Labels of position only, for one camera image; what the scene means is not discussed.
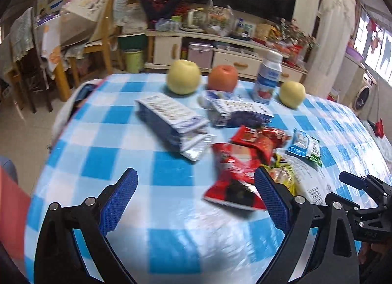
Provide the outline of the washing machine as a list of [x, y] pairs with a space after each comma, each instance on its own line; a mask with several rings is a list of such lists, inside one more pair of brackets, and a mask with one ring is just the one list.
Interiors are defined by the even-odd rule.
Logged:
[[366, 69], [358, 68], [353, 80], [341, 99], [358, 117], [371, 102], [372, 91], [377, 87], [375, 78]]

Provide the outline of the dark flower bouquet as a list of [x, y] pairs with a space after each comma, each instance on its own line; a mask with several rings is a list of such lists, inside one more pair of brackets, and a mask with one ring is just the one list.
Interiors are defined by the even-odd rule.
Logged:
[[146, 14], [149, 28], [154, 28], [159, 19], [170, 19], [182, 0], [138, 0]]

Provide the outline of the small red candy wrapper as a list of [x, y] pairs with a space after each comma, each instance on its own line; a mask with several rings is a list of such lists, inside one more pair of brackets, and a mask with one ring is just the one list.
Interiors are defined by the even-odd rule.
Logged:
[[231, 137], [231, 142], [255, 149], [262, 163], [269, 165], [275, 149], [283, 148], [291, 138], [283, 129], [275, 127], [252, 129], [242, 125]]

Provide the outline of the red apple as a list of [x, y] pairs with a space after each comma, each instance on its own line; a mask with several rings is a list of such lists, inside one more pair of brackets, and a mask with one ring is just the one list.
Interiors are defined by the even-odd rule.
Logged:
[[233, 92], [238, 82], [238, 71], [234, 66], [218, 65], [208, 76], [207, 88], [222, 92]]

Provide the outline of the yellow oatmeal snack bag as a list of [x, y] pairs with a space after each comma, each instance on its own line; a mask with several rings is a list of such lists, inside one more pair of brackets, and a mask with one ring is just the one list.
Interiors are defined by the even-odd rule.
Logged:
[[296, 196], [295, 174], [291, 164], [285, 158], [274, 153], [270, 164], [261, 164], [276, 183], [285, 185], [293, 196]]

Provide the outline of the silver foil snack bag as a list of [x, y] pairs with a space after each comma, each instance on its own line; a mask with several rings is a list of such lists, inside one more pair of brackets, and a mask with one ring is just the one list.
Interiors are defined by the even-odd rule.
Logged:
[[136, 102], [141, 120], [186, 159], [199, 160], [211, 146], [215, 136], [209, 132], [210, 121], [179, 101], [154, 93]]

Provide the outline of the dark wooden chair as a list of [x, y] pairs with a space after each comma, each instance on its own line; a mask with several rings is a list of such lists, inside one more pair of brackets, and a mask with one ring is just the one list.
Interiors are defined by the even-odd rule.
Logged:
[[41, 93], [47, 110], [52, 112], [50, 82], [35, 38], [32, 7], [14, 21], [1, 43], [1, 72], [4, 81], [11, 86], [18, 108], [22, 109], [28, 103], [31, 112], [36, 113], [33, 94]]

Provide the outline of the yellow apple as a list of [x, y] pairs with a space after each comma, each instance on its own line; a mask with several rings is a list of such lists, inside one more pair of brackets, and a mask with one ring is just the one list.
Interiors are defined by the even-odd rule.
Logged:
[[306, 90], [303, 84], [295, 81], [284, 82], [280, 86], [279, 100], [286, 107], [297, 109], [304, 101]]
[[196, 91], [201, 82], [201, 71], [195, 62], [175, 60], [166, 76], [168, 89], [177, 95], [189, 95]]

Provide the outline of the red snack bag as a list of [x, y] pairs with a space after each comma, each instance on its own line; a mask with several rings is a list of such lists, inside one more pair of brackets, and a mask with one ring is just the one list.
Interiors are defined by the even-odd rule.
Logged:
[[217, 180], [203, 199], [241, 210], [265, 210], [254, 180], [255, 170], [260, 166], [257, 152], [233, 143], [214, 143], [212, 150]]

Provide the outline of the wooden chair with tote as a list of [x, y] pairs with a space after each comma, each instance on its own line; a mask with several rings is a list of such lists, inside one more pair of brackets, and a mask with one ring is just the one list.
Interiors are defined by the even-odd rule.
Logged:
[[120, 28], [114, 18], [114, 0], [69, 0], [60, 12], [60, 49], [69, 65], [74, 87], [80, 85], [77, 60], [85, 54], [102, 55], [107, 73], [113, 73], [111, 56], [125, 68], [118, 46]]

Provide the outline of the yellow apple right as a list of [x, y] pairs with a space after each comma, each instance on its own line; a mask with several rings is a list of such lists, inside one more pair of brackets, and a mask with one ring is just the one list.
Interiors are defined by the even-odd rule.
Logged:
[[284, 82], [280, 86], [279, 100], [286, 107], [297, 109], [304, 101], [306, 90], [303, 84], [295, 81]]

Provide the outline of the blue white crumpled bag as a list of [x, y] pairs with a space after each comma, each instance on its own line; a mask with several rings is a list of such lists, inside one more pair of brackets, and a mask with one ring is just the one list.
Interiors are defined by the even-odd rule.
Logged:
[[207, 110], [211, 123], [216, 127], [258, 128], [274, 117], [269, 108], [231, 92], [204, 90], [198, 98], [199, 105]]

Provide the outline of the pink storage box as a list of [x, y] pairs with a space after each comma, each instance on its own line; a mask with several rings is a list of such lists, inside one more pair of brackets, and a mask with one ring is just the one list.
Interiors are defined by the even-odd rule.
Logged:
[[213, 45], [190, 42], [187, 59], [200, 68], [209, 69], [213, 61]]

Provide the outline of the green trash bin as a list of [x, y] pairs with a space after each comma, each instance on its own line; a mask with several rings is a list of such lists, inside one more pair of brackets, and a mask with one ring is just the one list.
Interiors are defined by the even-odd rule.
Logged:
[[139, 73], [144, 67], [143, 51], [138, 49], [126, 50], [124, 52], [126, 61], [126, 71], [129, 73]]

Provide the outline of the blue green white packet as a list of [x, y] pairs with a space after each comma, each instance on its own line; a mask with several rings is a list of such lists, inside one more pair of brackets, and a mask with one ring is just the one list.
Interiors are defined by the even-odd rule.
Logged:
[[292, 141], [287, 149], [291, 155], [299, 156], [304, 159], [322, 166], [321, 149], [319, 140], [308, 135], [308, 133], [294, 129]]

